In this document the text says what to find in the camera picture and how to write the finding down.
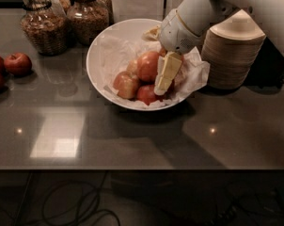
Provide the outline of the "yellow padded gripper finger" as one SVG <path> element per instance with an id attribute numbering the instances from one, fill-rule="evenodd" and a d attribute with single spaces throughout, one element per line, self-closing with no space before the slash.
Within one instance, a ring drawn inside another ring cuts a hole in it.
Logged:
<path id="1" fill-rule="evenodd" d="M 159 57 L 154 85 L 156 95 L 162 96 L 168 91 L 181 65 L 181 55 L 176 52 L 168 52 L 164 57 Z"/>

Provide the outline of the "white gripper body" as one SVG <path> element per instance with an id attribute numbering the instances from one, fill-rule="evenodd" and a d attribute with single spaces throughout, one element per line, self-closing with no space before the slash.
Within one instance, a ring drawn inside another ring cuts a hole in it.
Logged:
<path id="1" fill-rule="evenodd" d="M 207 12 L 174 8 L 163 19 L 158 40 L 167 51 L 183 55 L 202 43 L 207 29 Z"/>

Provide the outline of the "small tan gripper finger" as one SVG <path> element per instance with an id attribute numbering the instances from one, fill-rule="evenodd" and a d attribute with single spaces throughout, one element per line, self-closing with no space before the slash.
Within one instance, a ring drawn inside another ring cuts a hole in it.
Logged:
<path id="1" fill-rule="evenodd" d="M 156 25 L 142 34 L 142 39 L 145 41 L 158 41 L 160 34 L 160 26 Z"/>

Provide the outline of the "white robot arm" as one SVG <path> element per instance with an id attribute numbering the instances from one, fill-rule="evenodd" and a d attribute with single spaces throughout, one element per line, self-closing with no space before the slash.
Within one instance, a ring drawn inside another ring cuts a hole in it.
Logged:
<path id="1" fill-rule="evenodd" d="M 204 33 L 244 10 L 284 57 L 284 0 L 183 0 L 146 33 L 179 55 L 190 52 Z"/>

